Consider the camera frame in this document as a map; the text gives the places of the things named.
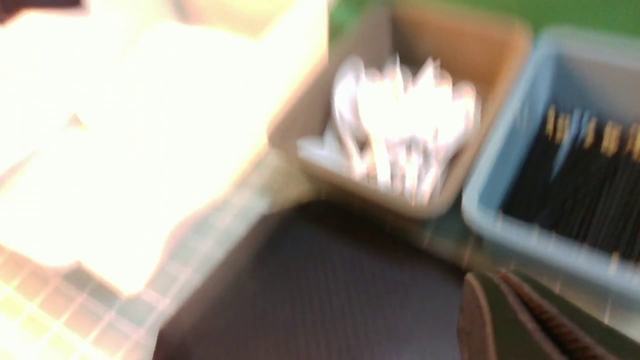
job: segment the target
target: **storage bin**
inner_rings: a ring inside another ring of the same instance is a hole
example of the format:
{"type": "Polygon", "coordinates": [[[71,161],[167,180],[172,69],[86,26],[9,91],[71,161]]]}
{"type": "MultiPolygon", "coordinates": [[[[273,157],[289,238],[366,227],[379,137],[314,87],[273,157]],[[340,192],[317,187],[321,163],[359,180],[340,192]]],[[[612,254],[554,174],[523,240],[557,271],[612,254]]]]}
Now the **storage bin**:
{"type": "Polygon", "coordinates": [[[465,221],[485,247],[509,248],[576,279],[640,295],[632,263],[582,246],[500,212],[551,101],[629,125],[640,117],[640,42],[572,28],[551,28],[536,42],[513,94],[485,142],[463,193],[465,221]]]}
{"type": "Polygon", "coordinates": [[[446,212],[456,200],[485,134],[531,49],[529,28],[516,19],[468,12],[442,5],[371,8],[354,32],[334,47],[330,60],[271,128],[269,144],[306,172],[406,217],[426,219],[446,212]],[[472,81],[483,101],[480,130],[461,149],[440,195],[412,206],[404,197],[336,174],[299,159],[297,139],[321,135],[331,117],[333,78],[341,63],[359,56],[368,67],[382,67],[396,52],[409,66],[439,58],[454,79],[472,81]]]}

